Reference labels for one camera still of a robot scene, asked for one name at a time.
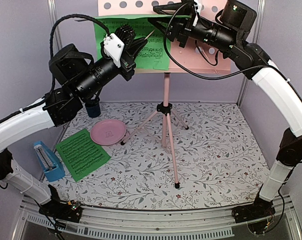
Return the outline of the green sheet music page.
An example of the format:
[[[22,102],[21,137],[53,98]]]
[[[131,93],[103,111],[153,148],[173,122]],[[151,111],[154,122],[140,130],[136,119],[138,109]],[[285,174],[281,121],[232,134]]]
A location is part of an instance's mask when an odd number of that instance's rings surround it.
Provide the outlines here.
[[[168,70],[170,58],[163,45],[163,33],[148,20],[160,18],[170,20],[170,15],[157,14],[128,14],[97,17],[110,31],[117,34],[118,29],[128,25],[133,29],[132,34],[123,33],[119,36],[125,44],[125,50],[135,54],[136,68],[145,70]]]

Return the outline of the green sheet music stack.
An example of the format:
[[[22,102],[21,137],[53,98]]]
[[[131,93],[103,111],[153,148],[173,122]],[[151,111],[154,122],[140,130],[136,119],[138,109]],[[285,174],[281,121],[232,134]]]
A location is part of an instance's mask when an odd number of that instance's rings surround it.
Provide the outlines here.
[[[91,140],[87,129],[61,141],[56,149],[75,182],[79,182],[111,158],[100,145]]]

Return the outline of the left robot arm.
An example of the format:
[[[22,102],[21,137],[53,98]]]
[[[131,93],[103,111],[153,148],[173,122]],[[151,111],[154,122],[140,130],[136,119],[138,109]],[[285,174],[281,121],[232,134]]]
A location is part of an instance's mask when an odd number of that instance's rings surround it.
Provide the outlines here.
[[[61,217],[65,206],[57,190],[33,178],[18,165],[8,148],[33,133],[70,122],[83,104],[92,102],[93,96],[116,76],[130,80],[135,59],[146,43],[142,37],[121,41],[112,34],[102,41],[102,57],[97,61],[78,51],[74,44],[58,51],[50,59],[49,69],[60,87],[17,115],[0,121],[0,181],[30,196],[54,217]]]

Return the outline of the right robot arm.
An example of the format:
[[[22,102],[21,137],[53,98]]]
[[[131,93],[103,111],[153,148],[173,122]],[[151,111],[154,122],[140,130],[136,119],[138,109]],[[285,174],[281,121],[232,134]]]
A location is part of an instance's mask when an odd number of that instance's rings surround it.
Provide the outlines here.
[[[247,5],[229,0],[213,22],[200,15],[201,5],[197,0],[156,5],[153,11],[170,15],[165,21],[159,17],[149,19],[163,33],[165,41],[178,41],[185,47],[192,38],[216,48],[224,58],[235,63],[239,73],[267,94],[287,121],[289,127],[283,134],[270,174],[259,190],[257,201],[249,208],[253,218],[260,218],[268,211],[268,202],[302,160],[302,99],[270,56],[259,45],[246,40],[257,16]]]

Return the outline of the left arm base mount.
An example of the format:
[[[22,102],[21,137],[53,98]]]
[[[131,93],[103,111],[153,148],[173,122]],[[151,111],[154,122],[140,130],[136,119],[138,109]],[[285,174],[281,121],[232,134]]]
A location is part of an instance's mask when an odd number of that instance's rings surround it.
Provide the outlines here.
[[[58,191],[50,184],[48,187],[51,191],[50,201],[40,205],[39,213],[58,220],[79,223],[83,212],[81,203],[75,200],[64,203],[60,200]]]

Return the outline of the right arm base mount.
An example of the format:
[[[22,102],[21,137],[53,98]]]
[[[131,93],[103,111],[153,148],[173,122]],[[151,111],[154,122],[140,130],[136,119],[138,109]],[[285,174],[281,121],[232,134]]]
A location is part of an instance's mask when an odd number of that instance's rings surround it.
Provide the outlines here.
[[[254,202],[251,204],[234,207],[231,214],[236,223],[243,223],[264,218],[262,221],[257,221],[247,225],[251,233],[255,235],[262,235],[267,232],[272,221],[274,220],[275,209],[271,201],[267,202],[257,196]]]

